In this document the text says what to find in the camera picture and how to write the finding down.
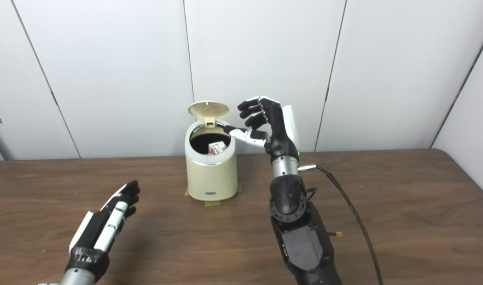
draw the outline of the black tape wrap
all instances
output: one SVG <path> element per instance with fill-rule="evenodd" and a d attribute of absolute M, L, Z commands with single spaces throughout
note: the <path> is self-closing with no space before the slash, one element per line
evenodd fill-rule
<path fill-rule="evenodd" d="M 88 247 L 73 247 L 66 271 L 75 268 L 87 270 L 95 276 L 97 282 L 106 273 L 109 265 L 110 259 L 104 251 Z"/>

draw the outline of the cable connector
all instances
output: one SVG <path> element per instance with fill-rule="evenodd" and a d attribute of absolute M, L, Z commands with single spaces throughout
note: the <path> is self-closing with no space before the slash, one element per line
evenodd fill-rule
<path fill-rule="evenodd" d="M 302 172 L 309 171 L 309 170 L 316 169 L 316 168 L 317 168 L 317 165 L 315 165 L 315 164 L 307 164 L 307 165 L 303 165 L 303 166 L 298 166 L 298 172 L 302 173 Z"/>

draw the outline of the silver metal joint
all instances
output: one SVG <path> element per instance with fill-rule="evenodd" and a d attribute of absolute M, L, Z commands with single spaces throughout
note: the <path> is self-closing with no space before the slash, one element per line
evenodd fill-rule
<path fill-rule="evenodd" d="M 302 165 L 302 166 L 298 167 L 298 172 L 302 173 L 302 172 L 309 171 L 309 170 L 316 169 L 316 168 L 317 168 L 317 165 L 315 165 L 315 164 Z"/>
<path fill-rule="evenodd" d="M 298 175 L 298 160 L 290 155 L 277 157 L 272 165 L 274 167 L 274 177 L 282 175 Z"/>

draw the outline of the circular joint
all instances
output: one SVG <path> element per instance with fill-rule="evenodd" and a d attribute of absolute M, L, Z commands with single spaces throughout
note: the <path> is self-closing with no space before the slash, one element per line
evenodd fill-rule
<path fill-rule="evenodd" d="M 272 213 L 272 216 L 278 220 L 278 222 L 295 222 L 306 212 L 305 194 L 300 192 L 300 201 L 298 205 L 289 205 L 289 209 L 292 211 L 291 213 L 282 213 L 284 211 L 283 208 L 281 207 L 281 209 L 277 209 L 272 198 L 270 198 L 269 208 L 270 213 Z"/>

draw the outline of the black cable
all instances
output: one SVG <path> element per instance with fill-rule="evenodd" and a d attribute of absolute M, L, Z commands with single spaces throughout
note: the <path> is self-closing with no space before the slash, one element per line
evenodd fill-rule
<path fill-rule="evenodd" d="M 354 208 L 354 205 L 350 201 L 349 197 L 347 196 L 347 193 L 343 190 L 342 186 L 340 183 L 336 180 L 336 178 L 333 176 L 331 172 L 328 170 L 325 170 L 321 166 L 317 166 L 317 169 L 320 170 L 322 173 L 324 173 L 329 180 L 335 185 L 335 187 L 340 191 L 342 194 L 343 198 L 345 199 L 345 202 L 347 202 L 347 205 L 349 205 L 350 210 L 356 217 L 357 223 L 359 224 L 359 227 L 361 227 L 361 231 L 363 232 L 363 235 L 365 236 L 365 240 L 367 242 L 368 248 L 370 249 L 370 254 L 372 254 L 372 260 L 373 260 L 373 265 L 375 266 L 375 272 L 377 272 L 377 279 L 379 280 L 379 285 L 383 285 L 384 282 L 382 281 L 382 274 L 380 272 L 380 267 L 379 267 L 379 261 L 377 261 L 377 256 L 375 255 L 375 250 L 373 249 L 372 242 L 370 241 L 370 237 L 368 236 L 368 232 L 365 229 L 365 225 L 363 224 L 363 221 L 357 214 L 356 208 Z"/>

